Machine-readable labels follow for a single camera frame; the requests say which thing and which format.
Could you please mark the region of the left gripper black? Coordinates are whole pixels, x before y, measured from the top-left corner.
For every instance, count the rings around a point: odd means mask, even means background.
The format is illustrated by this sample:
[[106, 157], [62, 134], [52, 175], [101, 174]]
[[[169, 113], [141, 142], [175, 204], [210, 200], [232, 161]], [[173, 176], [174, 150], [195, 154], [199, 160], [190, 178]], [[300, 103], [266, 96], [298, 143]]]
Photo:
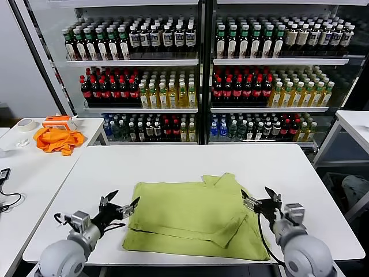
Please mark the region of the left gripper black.
[[106, 230], [107, 227], [115, 220], [122, 220], [123, 217], [131, 216], [137, 208], [140, 197], [137, 197], [130, 204], [118, 206], [109, 203], [119, 192], [115, 190], [106, 196], [102, 196], [99, 204], [99, 213], [91, 220], [99, 230]]

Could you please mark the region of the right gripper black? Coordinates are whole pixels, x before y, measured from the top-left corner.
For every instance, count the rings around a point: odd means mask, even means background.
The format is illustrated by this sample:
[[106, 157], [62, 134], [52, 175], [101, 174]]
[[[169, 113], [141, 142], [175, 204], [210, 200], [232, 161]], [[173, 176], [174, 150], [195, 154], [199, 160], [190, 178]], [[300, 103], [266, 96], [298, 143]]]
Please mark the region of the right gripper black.
[[253, 212], [259, 212], [268, 220], [269, 224], [274, 224], [277, 215], [282, 216], [281, 212], [281, 194], [277, 194], [273, 189], [265, 187], [270, 199], [257, 200], [249, 196], [243, 189], [241, 190], [243, 205]]

